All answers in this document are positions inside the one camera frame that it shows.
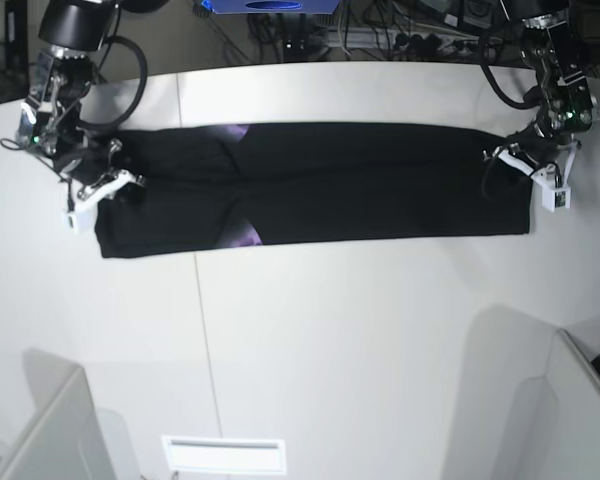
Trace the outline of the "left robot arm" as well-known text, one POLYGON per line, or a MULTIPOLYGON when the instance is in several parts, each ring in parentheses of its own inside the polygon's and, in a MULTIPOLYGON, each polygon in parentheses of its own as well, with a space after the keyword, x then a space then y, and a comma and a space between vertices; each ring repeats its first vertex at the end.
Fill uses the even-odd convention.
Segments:
POLYGON ((546 190, 567 188, 580 142, 597 120, 597 103, 589 89, 583 61, 569 22, 567 1, 501 1, 501 13, 478 42, 481 70, 496 96, 516 110, 536 111, 520 132, 485 158, 501 161, 546 190), (490 69, 486 47, 491 37, 516 28, 524 63, 535 72, 536 85, 520 101, 502 90, 490 69))

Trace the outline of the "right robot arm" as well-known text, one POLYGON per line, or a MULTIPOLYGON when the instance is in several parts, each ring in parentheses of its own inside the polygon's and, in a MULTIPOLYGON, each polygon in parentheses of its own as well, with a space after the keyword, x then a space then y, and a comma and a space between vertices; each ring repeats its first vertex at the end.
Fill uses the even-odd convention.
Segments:
POLYGON ((119 192, 134 195, 143 188, 143 176, 131 172, 122 158, 118 128, 135 112, 148 81, 148 63, 142 49, 118 35, 119 1, 52 1, 40 25, 45 48, 38 53, 27 97, 21 104, 19 126, 13 138, 0 144, 25 152, 51 169, 69 190, 68 206, 96 205, 119 192), (100 80, 102 66, 93 54, 108 54, 120 45, 136 58, 139 81, 130 105, 104 123, 81 117, 82 101, 100 80))

